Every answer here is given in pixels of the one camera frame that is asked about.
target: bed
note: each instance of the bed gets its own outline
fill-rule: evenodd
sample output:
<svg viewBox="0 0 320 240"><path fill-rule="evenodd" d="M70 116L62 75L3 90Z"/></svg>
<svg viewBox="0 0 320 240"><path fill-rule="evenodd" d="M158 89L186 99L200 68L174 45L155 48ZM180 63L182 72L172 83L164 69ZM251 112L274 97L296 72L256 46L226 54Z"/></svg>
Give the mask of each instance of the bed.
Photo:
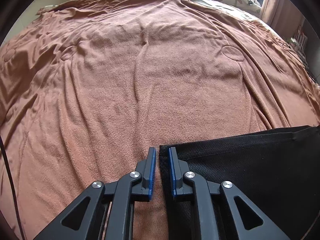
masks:
<svg viewBox="0 0 320 240"><path fill-rule="evenodd" d="M319 86L239 8L71 0L39 13L0 48L0 132L27 239L93 181L134 170L149 146L320 124ZM0 210L19 237L0 165ZM134 239L168 238L158 171L134 226Z"/></svg>

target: round metal bolt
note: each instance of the round metal bolt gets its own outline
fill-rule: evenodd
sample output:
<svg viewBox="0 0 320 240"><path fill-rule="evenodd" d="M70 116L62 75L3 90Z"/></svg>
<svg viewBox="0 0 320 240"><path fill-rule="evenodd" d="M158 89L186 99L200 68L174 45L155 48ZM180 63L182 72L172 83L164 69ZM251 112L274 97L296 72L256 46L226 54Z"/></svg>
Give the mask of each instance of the round metal bolt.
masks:
<svg viewBox="0 0 320 240"><path fill-rule="evenodd" d="M187 171L185 174L184 174L187 178L194 178L195 177L195 173L192 172L192 171Z"/></svg>
<svg viewBox="0 0 320 240"><path fill-rule="evenodd" d="M137 178L139 176L140 176L140 173L138 171L130 172L130 177L131 178Z"/></svg>
<svg viewBox="0 0 320 240"><path fill-rule="evenodd" d="M94 183L92 183L92 187L94 188L100 188L101 186L102 186L101 181L95 181Z"/></svg>
<svg viewBox="0 0 320 240"><path fill-rule="evenodd" d="M233 185L232 185L232 182L230 181L224 181L222 182L222 185L225 187L225 188L231 188Z"/></svg>

